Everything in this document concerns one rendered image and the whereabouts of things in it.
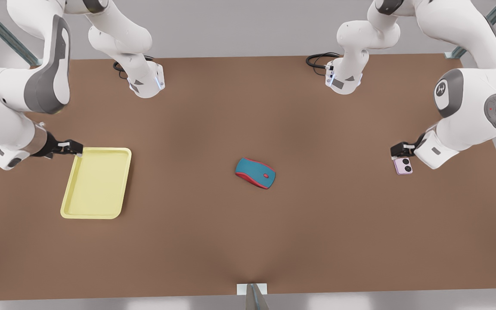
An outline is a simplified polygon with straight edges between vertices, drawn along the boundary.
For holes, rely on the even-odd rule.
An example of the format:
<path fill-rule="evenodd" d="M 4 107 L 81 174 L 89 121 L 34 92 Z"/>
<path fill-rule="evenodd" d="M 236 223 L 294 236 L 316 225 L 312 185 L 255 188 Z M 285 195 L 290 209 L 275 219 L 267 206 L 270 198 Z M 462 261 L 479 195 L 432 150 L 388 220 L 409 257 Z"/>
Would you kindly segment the teal and red computer mouse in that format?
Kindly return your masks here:
<path fill-rule="evenodd" d="M 249 158 L 242 158 L 236 166 L 236 176 L 263 189 L 272 186 L 276 172 L 267 164 Z"/>

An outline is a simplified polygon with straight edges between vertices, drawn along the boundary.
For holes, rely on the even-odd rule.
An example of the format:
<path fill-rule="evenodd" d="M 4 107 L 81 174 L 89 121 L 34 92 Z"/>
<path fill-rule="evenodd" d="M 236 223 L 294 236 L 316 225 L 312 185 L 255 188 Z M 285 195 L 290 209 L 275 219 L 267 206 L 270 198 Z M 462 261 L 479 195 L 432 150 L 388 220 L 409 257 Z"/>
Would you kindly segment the silver frame post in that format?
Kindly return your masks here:
<path fill-rule="evenodd" d="M 245 310 L 270 310 L 264 295 L 267 284 L 237 284 L 237 295 L 245 295 Z"/>
<path fill-rule="evenodd" d="M 31 67 L 38 67 L 42 60 L 38 59 L 8 28 L 0 22 L 0 39 L 4 41 Z"/>
<path fill-rule="evenodd" d="M 486 15 L 481 15 L 469 0 L 453 0 L 450 7 L 453 11 L 446 12 L 439 21 L 446 23 L 441 30 L 446 30 L 448 26 L 453 26 L 453 30 L 445 36 L 441 35 L 441 39 L 457 47 L 444 54 L 446 59 L 460 59 L 469 53 L 478 62 L 487 51 L 496 51 L 496 35 L 492 28 L 496 23 L 496 5 Z"/>

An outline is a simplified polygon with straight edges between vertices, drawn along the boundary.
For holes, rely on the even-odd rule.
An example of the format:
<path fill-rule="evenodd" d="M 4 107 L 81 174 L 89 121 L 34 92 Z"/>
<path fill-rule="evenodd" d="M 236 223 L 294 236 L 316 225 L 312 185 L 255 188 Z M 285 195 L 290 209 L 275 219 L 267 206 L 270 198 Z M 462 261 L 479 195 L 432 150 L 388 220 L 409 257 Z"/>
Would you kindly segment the pink smartphone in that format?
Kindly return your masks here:
<path fill-rule="evenodd" d="M 398 175 L 408 175 L 413 173 L 413 169 L 411 166 L 411 161 L 409 158 L 396 158 L 393 160 L 394 168 L 396 169 L 396 173 Z"/>

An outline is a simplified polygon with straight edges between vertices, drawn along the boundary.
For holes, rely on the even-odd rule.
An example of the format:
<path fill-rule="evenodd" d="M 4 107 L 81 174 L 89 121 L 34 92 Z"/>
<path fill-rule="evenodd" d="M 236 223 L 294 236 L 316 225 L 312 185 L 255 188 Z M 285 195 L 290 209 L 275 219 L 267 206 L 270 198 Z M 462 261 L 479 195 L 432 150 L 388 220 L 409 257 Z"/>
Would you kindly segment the yellow plastic tray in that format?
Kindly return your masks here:
<path fill-rule="evenodd" d="M 67 219 L 111 220 L 121 213 L 132 153 L 127 148 L 84 147 L 76 156 L 60 214 Z"/>

